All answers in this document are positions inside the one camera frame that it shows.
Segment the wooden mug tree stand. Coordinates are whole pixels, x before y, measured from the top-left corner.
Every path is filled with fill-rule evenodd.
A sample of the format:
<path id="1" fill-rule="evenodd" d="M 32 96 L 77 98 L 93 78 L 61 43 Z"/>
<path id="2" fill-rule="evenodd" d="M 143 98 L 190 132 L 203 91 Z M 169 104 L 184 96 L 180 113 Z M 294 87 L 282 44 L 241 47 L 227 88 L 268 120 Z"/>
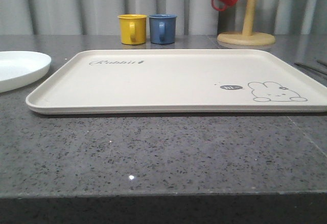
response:
<path id="1" fill-rule="evenodd" d="M 217 36 L 217 40 L 223 43 L 246 46 L 263 46 L 274 44 L 275 37 L 273 35 L 253 31 L 255 8 L 256 0 L 247 0 L 242 31 L 220 33 Z"/>

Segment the silver metal fork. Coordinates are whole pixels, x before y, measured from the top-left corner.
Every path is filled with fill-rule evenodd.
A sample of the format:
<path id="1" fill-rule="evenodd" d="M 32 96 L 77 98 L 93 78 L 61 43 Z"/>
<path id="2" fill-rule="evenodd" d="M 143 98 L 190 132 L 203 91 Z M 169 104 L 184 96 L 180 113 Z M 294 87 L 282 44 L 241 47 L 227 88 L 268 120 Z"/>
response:
<path id="1" fill-rule="evenodd" d="M 299 62 L 295 62 L 295 65 L 300 66 L 302 68 L 306 68 L 306 69 L 315 71 L 315 72 L 320 73 L 320 74 L 323 74 L 325 76 L 327 75 L 327 72 L 326 71 L 321 70 L 321 69 L 319 69 L 317 67 L 314 67 L 314 66 L 310 66 L 310 65 L 307 65 L 307 64 L 304 64 L 304 63 L 299 63 Z"/>

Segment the silver metal chopstick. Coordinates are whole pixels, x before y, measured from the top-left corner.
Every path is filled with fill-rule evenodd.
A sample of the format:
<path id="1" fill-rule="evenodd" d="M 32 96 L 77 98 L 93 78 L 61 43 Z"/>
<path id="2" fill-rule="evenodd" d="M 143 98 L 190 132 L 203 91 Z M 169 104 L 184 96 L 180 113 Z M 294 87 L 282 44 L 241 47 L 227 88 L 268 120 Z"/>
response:
<path id="1" fill-rule="evenodd" d="M 327 66 L 327 61 L 317 60 L 317 62 L 321 65 Z"/>

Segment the white round plate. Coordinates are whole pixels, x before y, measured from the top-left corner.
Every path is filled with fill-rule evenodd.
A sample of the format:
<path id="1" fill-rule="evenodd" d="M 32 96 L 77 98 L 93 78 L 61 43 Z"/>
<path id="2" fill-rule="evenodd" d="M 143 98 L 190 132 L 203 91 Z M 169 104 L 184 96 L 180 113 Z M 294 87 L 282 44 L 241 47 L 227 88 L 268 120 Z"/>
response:
<path id="1" fill-rule="evenodd" d="M 32 51 L 1 52 L 1 92 L 29 85 L 47 74 L 52 58 Z"/>

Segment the cream rabbit print tray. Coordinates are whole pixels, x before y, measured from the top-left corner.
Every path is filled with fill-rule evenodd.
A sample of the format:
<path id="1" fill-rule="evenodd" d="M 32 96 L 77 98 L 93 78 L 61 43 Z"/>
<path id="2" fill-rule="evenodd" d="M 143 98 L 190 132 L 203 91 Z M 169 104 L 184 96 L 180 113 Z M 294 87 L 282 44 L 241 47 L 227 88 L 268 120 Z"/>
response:
<path id="1" fill-rule="evenodd" d="M 254 49 L 76 54 L 31 92 L 41 114 L 324 112 L 326 87 Z"/>

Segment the blue mug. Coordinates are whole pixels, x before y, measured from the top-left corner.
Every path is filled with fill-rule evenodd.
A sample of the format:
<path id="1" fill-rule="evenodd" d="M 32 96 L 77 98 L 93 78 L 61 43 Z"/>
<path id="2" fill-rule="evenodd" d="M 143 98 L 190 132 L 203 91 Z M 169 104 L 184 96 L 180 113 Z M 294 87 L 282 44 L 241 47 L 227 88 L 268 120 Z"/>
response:
<path id="1" fill-rule="evenodd" d="M 176 18 L 174 14 L 149 15 L 150 41 L 154 44 L 175 42 Z"/>

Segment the yellow mug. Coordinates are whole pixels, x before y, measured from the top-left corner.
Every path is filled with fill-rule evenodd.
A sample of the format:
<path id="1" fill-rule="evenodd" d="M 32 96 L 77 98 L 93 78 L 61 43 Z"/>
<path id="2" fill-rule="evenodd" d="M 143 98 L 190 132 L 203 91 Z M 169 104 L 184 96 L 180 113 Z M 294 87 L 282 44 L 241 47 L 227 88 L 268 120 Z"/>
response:
<path id="1" fill-rule="evenodd" d="M 139 45 L 146 42 L 147 15 L 123 14 L 118 16 L 121 30 L 121 43 Z"/>

